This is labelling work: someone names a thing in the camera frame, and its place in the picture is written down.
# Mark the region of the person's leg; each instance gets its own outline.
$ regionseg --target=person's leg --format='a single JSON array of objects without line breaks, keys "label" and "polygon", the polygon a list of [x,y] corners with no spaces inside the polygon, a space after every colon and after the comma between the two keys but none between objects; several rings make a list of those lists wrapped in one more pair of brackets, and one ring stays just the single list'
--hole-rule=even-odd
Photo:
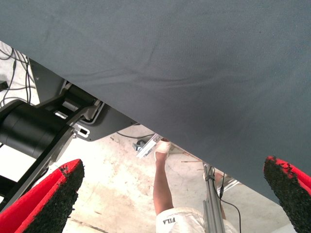
[{"label": "person's leg", "polygon": [[226,218],[225,218],[225,211],[224,211],[224,209],[223,209],[223,205],[220,204],[220,208],[221,208],[221,210],[222,210],[223,219],[226,219]]},{"label": "person's leg", "polygon": [[154,183],[154,204],[156,215],[161,212],[172,209],[173,201],[172,195],[167,183],[166,173],[165,173],[165,153],[156,152],[156,170],[155,170],[155,183]]}]

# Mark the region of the fila logo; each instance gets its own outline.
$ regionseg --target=fila logo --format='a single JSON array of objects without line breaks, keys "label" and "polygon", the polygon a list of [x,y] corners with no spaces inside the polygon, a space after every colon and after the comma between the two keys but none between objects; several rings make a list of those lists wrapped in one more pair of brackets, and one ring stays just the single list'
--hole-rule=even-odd
[{"label": "fila logo", "polygon": [[169,219],[163,221],[164,225],[165,225],[165,223],[172,223],[172,222],[175,222],[175,218],[174,217],[173,218],[169,218]]}]

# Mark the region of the metal bracket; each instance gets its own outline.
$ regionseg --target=metal bracket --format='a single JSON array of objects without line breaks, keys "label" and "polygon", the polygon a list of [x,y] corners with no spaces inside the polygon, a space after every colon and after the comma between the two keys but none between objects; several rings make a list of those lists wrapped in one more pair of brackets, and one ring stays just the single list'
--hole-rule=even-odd
[{"label": "metal bracket", "polygon": [[155,133],[150,140],[138,151],[136,157],[144,158],[152,151],[152,147],[154,147],[159,141],[161,141],[163,137]]},{"label": "metal bracket", "polygon": [[101,101],[68,83],[60,95],[39,105],[15,100],[0,109],[0,142],[36,159],[18,182],[0,177],[4,185],[0,188],[0,196],[4,197],[0,211],[14,203],[43,169],[59,159],[73,137],[75,123],[81,118],[92,121],[101,105]]}]

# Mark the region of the white shorts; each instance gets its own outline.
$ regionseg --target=white shorts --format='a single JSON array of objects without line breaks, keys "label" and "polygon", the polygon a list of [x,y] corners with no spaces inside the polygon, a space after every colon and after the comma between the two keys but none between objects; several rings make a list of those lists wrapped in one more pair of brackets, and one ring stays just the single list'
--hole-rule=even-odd
[{"label": "white shorts", "polygon": [[[224,219],[225,232],[237,233],[232,224]],[[156,216],[157,233],[204,233],[202,214],[193,208],[179,207],[165,210]]]}]

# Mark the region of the metal rod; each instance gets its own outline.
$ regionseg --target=metal rod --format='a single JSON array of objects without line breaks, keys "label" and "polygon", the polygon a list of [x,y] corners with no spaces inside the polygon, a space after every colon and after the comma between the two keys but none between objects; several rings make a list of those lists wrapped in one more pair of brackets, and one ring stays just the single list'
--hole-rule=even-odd
[{"label": "metal rod", "polygon": [[214,169],[205,162],[203,162],[203,167],[207,186],[207,198],[203,201],[206,232],[225,233],[219,198],[214,188]]}]

